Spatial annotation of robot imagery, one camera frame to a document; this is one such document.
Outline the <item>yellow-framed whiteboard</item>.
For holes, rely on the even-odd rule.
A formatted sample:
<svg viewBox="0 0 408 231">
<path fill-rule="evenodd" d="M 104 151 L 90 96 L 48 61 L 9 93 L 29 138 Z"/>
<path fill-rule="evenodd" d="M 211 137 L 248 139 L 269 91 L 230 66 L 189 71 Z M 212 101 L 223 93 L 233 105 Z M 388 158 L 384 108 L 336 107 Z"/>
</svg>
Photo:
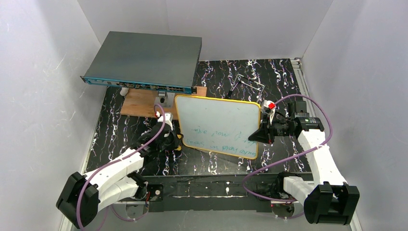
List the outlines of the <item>yellow-framed whiteboard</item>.
<svg viewBox="0 0 408 231">
<path fill-rule="evenodd" d="M 246 159 L 256 159 L 258 145 L 249 136 L 260 125 L 255 102 L 177 95 L 183 144 L 187 147 Z"/>
</svg>

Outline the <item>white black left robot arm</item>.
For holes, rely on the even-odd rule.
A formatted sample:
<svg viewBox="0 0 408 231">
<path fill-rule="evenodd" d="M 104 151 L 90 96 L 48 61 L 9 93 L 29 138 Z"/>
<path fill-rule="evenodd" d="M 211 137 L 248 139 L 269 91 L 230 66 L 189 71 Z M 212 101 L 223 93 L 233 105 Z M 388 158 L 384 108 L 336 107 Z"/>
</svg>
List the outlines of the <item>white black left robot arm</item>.
<svg viewBox="0 0 408 231">
<path fill-rule="evenodd" d="M 90 224 L 98 212 L 122 199 L 145 200 L 150 195 L 148 181 L 138 171 L 151 156 L 180 150 L 182 138 L 169 122 L 157 122 L 108 164 L 85 174 L 71 174 L 56 208 L 80 229 Z"/>
</svg>

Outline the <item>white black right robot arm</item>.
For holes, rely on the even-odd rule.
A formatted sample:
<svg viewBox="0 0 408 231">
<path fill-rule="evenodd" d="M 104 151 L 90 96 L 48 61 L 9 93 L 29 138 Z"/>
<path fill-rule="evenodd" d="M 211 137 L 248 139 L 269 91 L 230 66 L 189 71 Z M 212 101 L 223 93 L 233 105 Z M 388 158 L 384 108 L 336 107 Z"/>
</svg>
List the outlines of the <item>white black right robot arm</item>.
<svg viewBox="0 0 408 231">
<path fill-rule="evenodd" d="M 260 127 L 249 140 L 272 144 L 275 137 L 295 137 L 306 152 L 313 183 L 298 173 L 281 172 L 268 190 L 247 192 L 259 200 L 285 204 L 298 201 L 303 207 L 301 214 L 310 224 L 351 224 L 360 193 L 338 170 L 321 119 L 310 115 L 303 100 L 289 102 L 287 116 L 278 112 L 272 101 L 263 101 L 261 110 Z"/>
</svg>

